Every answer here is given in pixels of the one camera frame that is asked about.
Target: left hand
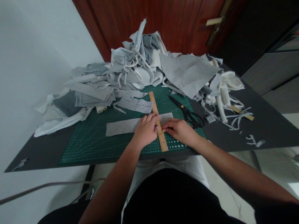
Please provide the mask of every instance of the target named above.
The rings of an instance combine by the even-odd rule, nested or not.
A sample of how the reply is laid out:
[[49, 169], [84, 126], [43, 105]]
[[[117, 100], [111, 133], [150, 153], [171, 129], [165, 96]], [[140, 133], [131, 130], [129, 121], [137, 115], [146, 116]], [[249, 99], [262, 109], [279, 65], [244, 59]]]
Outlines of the left hand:
[[141, 119], [130, 142], [131, 145], [142, 150], [157, 138], [159, 129], [159, 126], [155, 127], [157, 116], [157, 114], [149, 114]]

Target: tabletop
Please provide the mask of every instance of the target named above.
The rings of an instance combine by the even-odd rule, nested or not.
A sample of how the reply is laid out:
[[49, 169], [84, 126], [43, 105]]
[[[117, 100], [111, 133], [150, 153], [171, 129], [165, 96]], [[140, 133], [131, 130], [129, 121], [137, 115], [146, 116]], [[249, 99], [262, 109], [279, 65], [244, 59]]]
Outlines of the tabletop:
[[[224, 71], [230, 71], [225, 64], [222, 65], [222, 68]], [[207, 138], [213, 144], [227, 152], [299, 146], [299, 130], [259, 94], [251, 89], [244, 81], [243, 83], [245, 85], [245, 89], [231, 91], [230, 95], [240, 100], [245, 107], [251, 107], [250, 112], [254, 114], [253, 116], [255, 119], [250, 121], [242, 118], [239, 131], [230, 131], [227, 126], [220, 122], [206, 124], [203, 129]], [[190, 100], [190, 102], [197, 114], [202, 117], [206, 116], [200, 102], [196, 102], [194, 100]], [[76, 125], [73, 125], [53, 134], [44, 135], [38, 138], [35, 138], [32, 135], [25, 146], [7, 167], [5, 172], [11, 172], [17, 165], [19, 165], [21, 160], [25, 158], [29, 158], [29, 160], [23, 167], [16, 171], [63, 167], [61, 165], [58, 166], [58, 163], [75, 129], [75, 126]], [[265, 140], [266, 143], [260, 148], [246, 144], [249, 140], [245, 137], [248, 137], [250, 134], [254, 136], [256, 141]], [[197, 153], [191, 149], [180, 152], [164, 152], [157, 155], [141, 155], [139, 159], [146, 160], [189, 155], [197, 155]], [[77, 166], [116, 161], [117, 160], [115, 158], [111, 160], [105, 159], [101, 161], [93, 161], [92, 163], [83, 162], [82, 164], [77, 164]]]

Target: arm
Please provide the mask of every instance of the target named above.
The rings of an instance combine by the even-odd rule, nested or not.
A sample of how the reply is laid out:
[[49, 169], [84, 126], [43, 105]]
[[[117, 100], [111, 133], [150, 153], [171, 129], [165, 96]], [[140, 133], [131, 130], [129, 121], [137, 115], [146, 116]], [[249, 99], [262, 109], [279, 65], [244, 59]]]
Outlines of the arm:
[[121, 213], [141, 150], [157, 138], [155, 114], [145, 115], [116, 165], [87, 206], [79, 224], [107, 223]]
[[221, 178], [254, 209], [281, 203], [297, 203], [283, 187], [199, 136], [184, 120], [171, 118], [163, 131], [201, 154]]

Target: scissor handle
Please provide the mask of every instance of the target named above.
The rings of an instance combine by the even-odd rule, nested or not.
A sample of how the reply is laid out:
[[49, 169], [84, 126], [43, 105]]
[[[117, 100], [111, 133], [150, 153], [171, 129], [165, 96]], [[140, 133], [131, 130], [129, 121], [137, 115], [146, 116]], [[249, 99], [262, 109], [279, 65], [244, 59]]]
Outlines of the scissor handle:
[[[202, 128], [203, 126], [205, 126], [205, 121], [198, 114], [188, 111], [188, 115], [189, 115], [188, 121], [192, 124], [192, 128], [194, 130], [197, 129], [197, 128]], [[192, 117], [192, 115], [196, 116], [198, 118], [199, 122], [197, 120], [195, 120]]]

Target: scissor blade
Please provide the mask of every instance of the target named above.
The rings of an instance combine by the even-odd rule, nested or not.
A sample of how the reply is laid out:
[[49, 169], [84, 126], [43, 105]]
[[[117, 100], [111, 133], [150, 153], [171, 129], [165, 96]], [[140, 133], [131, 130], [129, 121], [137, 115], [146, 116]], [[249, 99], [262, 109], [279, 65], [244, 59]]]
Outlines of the scissor blade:
[[178, 107], [181, 107], [182, 104], [179, 101], [177, 101], [175, 98], [169, 96], [169, 99], [171, 99], [171, 101], [174, 102]]

